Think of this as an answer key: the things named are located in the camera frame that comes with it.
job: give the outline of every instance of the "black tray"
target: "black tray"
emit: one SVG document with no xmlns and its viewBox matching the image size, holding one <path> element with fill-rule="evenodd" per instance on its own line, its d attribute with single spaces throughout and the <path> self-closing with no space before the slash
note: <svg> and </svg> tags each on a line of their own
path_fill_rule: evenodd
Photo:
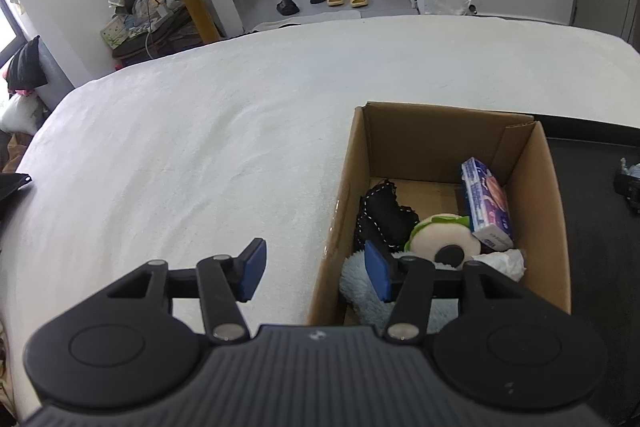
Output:
<svg viewBox="0 0 640 427">
<path fill-rule="evenodd" d="M 640 216 L 613 190 L 620 158 L 640 162 L 640 129 L 536 115 L 545 128 L 569 245 L 572 314 L 609 351 L 590 405 L 613 425 L 640 425 Z"/>
</svg>

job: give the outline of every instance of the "table leg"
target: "table leg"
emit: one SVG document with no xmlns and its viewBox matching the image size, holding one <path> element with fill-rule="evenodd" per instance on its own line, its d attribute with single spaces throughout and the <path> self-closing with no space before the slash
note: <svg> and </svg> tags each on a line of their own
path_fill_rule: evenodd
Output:
<svg viewBox="0 0 640 427">
<path fill-rule="evenodd" d="M 218 42 L 220 40 L 220 34 L 216 28 L 216 25 L 211 20 L 209 10 L 207 10 L 206 4 L 203 0 L 182 0 L 193 19 L 193 23 L 196 25 L 196 29 L 205 44 L 211 44 L 212 42 Z"/>
</svg>

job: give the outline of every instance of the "purple tissue package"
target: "purple tissue package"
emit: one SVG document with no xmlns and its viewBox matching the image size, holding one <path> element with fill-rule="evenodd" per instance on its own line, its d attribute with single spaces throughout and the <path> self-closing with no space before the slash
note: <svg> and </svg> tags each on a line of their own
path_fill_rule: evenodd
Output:
<svg viewBox="0 0 640 427">
<path fill-rule="evenodd" d="M 469 158 L 462 164 L 462 183 L 474 236 L 494 251 L 513 248 L 507 198 L 491 171 L 481 161 Z"/>
</svg>

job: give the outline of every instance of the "white fleece sheet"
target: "white fleece sheet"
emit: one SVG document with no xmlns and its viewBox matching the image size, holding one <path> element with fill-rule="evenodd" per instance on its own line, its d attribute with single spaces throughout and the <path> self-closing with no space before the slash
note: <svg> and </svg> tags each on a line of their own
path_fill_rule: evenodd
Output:
<svg viewBox="0 0 640 427">
<path fill-rule="evenodd" d="M 398 16 L 249 35 L 76 89 L 23 159 L 34 182 L 0 243 L 20 416 L 38 405 L 21 363 L 31 333 L 148 259 L 193 267 L 264 237 L 244 316 L 254 330 L 303 323 L 353 108 L 367 100 L 640 126 L 640 56 L 577 28 Z M 196 306 L 178 304 L 201 328 Z"/>
</svg>

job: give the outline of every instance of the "white pillow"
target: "white pillow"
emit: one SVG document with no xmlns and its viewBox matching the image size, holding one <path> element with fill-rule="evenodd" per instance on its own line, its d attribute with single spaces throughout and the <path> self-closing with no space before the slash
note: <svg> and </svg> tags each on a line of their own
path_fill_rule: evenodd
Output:
<svg viewBox="0 0 640 427">
<path fill-rule="evenodd" d="M 36 94 L 14 94 L 0 107 L 0 130 L 7 134 L 24 132 L 34 136 L 42 117 L 42 105 Z"/>
</svg>

